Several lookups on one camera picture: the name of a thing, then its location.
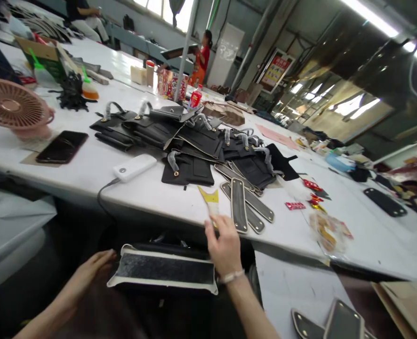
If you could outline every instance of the white cloth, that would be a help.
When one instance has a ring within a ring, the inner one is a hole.
[[[91,40],[97,42],[106,42],[109,39],[108,35],[106,34],[104,24],[96,16],[88,16],[86,20],[74,20],[72,21],[72,25],[74,25],[79,31],[81,31]],[[102,37],[102,41],[100,41],[99,34],[94,31],[96,28],[100,33],[100,37]]]

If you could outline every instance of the poster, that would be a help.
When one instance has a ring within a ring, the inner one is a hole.
[[[294,58],[276,49],[265,66],[257,83],[263,85],[264,91],[272,93],[289,70]]]

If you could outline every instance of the fan grille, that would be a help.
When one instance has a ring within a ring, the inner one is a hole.
[[[0,126],[31,129],[50,119],[45,102],[29,89],[0,79]]]

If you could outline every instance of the red bottle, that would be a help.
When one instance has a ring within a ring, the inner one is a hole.
[[[188,112],[191,112],[199,107],[200,99],[202,98],[202,85],[191,94],[190,104],[188,105]]]

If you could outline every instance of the glue bottle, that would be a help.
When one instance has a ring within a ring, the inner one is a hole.
[[[46,88],[57,88],[59,87],[58,83],[55,81],[55,78],[44,68],[42,64],[39,63],[39,60],[34,55],[33,50],[29,49],[31,56],[34,59],[34,77],[38,84]]]
[[[81,69],[83,70],[83,74],[85,76],[83,79],[83,84],[81,86],[81,89],[83,90],[83,96],[86,99],[98,100],[99,93],[97,92],[97,89],[94,87],[94,85],[91,83],[91,80],[86,75],[85,66],[82,66]]]
[[[190,103],[188,105],[188,113],[195,111],[199,107],[200,99],[202,98],[202,85],[193,91],[190,97]]]

